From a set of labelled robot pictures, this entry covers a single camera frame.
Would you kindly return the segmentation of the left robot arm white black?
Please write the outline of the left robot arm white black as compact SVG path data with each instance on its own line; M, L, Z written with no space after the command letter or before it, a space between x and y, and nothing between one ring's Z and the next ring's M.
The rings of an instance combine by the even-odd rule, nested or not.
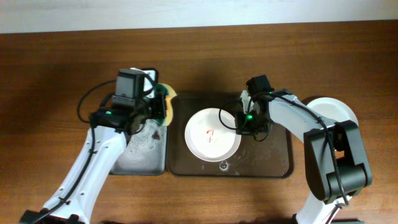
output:
M86 120L90 128L68 175L43 208L26 210L20 223L90 222L102 186L131 136L143 130L147 119L169 123L168 90L158 79L155 68L119 70L115 91Z

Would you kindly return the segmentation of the large brown tray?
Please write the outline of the large brown tray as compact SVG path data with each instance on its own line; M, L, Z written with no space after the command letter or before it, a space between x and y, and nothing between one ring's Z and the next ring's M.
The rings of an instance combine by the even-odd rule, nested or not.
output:
M177 176L185 177L245 177L284 179L294 169L290 133L275 124L267 139L257 142L251 136L243 136L238 150L221 162L203 161L189 150L184 136L188 120L205 108L219 108L233 114L241 111L235 93L180 93L172 99L174 118L168 126L166 168Z

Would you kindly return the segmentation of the dark object at bottom edge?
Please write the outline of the dark object at bottom edge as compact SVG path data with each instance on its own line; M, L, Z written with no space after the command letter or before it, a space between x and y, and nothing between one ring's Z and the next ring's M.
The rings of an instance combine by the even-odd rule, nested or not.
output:
M364 221L358 219L342 219L342 220L333 220L331 224L365 224Z

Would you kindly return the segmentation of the pale green plate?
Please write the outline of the pale green plate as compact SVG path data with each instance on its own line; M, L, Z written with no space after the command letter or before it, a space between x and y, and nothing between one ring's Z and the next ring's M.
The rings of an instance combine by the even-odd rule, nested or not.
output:
M335 98L321 97L310 101L307 106L317 113L338 122L351 120L359 125L354 111L344 102Z

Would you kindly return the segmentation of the pink plate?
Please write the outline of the pink plate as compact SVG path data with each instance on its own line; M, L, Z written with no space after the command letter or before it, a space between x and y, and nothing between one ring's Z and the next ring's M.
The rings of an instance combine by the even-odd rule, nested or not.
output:
M207 162L221 162L239 148L241 136L236 134L235 118L218 108L196 112L187 122L184 137L190 152Z

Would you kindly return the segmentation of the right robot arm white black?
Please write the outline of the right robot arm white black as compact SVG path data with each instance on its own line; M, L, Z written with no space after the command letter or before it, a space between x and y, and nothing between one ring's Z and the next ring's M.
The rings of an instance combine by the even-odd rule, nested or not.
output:
M303 142L310 195L291 222L331 223L373 181L359 126L317 113L291 91L274 90L265 75L251 78L246 87L243 111L236 115L238 135L268 136L279 124Z

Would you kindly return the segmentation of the green yellow sponge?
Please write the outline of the green yellow sponge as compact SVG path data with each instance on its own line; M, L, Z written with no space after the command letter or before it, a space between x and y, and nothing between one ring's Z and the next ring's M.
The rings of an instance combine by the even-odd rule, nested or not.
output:
M159 83L156 89L159 90L165 98L165 117L162 119L157 119L157 123L161 126L169 126L174 117L172 99L177 96L177 93L170 85L165 83Z

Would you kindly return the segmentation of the small grey soapy tray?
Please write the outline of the small grey soapy tray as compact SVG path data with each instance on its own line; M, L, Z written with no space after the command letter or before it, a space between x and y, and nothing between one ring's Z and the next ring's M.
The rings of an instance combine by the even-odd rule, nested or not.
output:
M161 175L165 170L168 130L148 119L111 168L111 175Z

